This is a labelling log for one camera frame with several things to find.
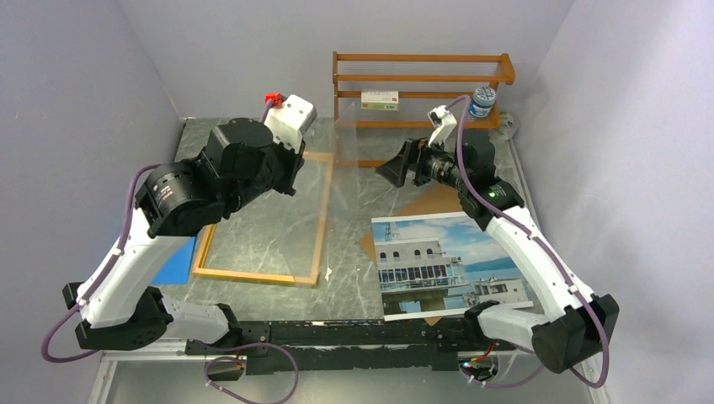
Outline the brown frame backing board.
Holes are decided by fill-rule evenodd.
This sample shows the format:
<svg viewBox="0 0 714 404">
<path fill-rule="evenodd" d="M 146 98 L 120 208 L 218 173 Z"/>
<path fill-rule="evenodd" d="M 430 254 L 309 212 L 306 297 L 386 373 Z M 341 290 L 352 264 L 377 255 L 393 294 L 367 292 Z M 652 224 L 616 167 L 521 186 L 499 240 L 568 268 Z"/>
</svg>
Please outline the brown frame backing board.
<svg viewBox="0 0 714 404">
<path fill-rule="evenodd" d="M 466 219 L 456 192 L 434 186 L 395 215 L 370 220 L 359 245 L 376 264 L 384 319 L 425 319 L 433 324 L 458 316 L 473 284 L 454 249 Z"/>
</svg>

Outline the clear glass pane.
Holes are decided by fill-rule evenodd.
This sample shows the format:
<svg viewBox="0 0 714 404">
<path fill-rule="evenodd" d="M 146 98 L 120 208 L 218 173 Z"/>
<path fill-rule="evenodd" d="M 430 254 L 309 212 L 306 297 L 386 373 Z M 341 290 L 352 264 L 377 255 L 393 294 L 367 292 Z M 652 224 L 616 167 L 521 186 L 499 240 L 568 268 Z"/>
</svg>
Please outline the clear glass pane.
<svg viewBox="0 0 714 404">
<path fill-rule="evenodd" d="M 333 269 L 340 232 L 359 215 L 360 175 L 376 165 L 365 158 L 363 114 L 356 102 L 347 102 L 337 119 L 317 118 L 304 132 L 304 166 L 296 177 L 297 193 L 283 209 L 287 230 L 279 246 L 297 287 L 313 287 Z"/>
</svg>

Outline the building and sky photo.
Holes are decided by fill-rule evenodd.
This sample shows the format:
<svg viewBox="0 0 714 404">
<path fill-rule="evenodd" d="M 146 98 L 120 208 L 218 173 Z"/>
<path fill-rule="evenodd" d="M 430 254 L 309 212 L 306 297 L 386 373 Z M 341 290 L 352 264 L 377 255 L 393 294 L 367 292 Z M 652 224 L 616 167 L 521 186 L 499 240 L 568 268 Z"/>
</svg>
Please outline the building and sky photo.
<svg viewBox="0 0 714 404">
<path fill-rule="evenodd" d="M 377 217 L 372 247 L 388 321 L 459 316 L 494 300 L 535 307 L 535 296 L 513 259 L 461 212 Z"/>
</svg>

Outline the yellow wooden picture frame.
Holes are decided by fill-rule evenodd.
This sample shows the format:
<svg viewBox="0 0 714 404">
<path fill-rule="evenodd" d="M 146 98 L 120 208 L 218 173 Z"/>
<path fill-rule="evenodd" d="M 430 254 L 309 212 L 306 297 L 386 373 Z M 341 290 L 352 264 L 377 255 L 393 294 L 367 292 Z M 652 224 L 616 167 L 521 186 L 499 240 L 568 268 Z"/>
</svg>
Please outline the yellow wooden picture frame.
<svg viewBox="0 0 714 404">
<path fill-rule="evenodd" d="M 206 267 L 205 261 L 208 257 L 210 245 L 213 242 L 214 235 L 216 233 L 216 224 L 213 224 L 208 225 L 203 231 L 203 234 L 197 238 L 198 249 L 197 252 L 194 254 L 194 259 L 191 267 L 191 273 L 193 275 L 241 282 L 259 282 L 268 284 L 282 284 L 289 286 L 317 286 L 320 276 L 322 253 L 325 246 L 326 235 L 328 233 L 328 205 L 331 194 L 330 189 L 333 181 L 333 170 L 334 164 L 336 162 L 336 156 L 332 152 L 306 151 L 303 157 L 306 161 L 323 162 L 326 164 L 327 167 L 325 183 L 322 190 L 320 211 L 317 218 L 317 232 L 312 252 L 312 261 L 309 274 L 305 276 L 296 276 L 288 274 L 266 274 Z"/>
</svg>

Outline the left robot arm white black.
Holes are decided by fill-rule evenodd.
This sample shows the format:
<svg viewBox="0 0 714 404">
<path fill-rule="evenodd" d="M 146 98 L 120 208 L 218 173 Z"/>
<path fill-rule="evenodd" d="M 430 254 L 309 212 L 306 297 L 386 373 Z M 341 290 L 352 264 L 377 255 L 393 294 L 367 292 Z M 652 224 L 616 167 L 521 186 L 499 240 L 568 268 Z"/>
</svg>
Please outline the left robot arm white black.
<svg viewBox="0 0 714 404">
<path fill-rule="evenodd" d="M 245 208 L 260 195 L 293 195 L 308 123 L 235 118 L 213 127 L 191 158 L 151 167 L 131 187 L 125 222 L 102 266 L 63 295 L 81 316 L 80 348 L 131 351 L 160 338 L 204 344 L 221 354 L 242 342 L 227 304 L 176 300 L 152 283 L 164 264 L 209 225 Z"/>
</svg>

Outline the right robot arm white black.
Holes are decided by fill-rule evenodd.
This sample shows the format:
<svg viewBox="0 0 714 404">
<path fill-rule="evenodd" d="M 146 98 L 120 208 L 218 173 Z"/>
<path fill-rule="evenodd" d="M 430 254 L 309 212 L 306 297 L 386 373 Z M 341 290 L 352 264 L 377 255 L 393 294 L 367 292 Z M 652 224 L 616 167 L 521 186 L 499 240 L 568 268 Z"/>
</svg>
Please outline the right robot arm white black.
<svg viewBox="0 0 714 404">
<path fill-rule="evenodd" d="M 462 210 L 514 261 L 541 303 L 542 314 L 495 301 L 465 313 L 464 341 L 474 349 L 494 341 L 533 352 L 553 373 L 601 354 L 601 386 L 610 370 L 610 340 L 620 314 L 612 295 L 598 295 L 553 250 L 518 191 L 496 174 L 492 152 L 458 141 L 453 152 L 427 139 L 409 139 L 397 155 L 376 168 L 392 186 L 432 181 L 456 191 Z"/>
</svg>

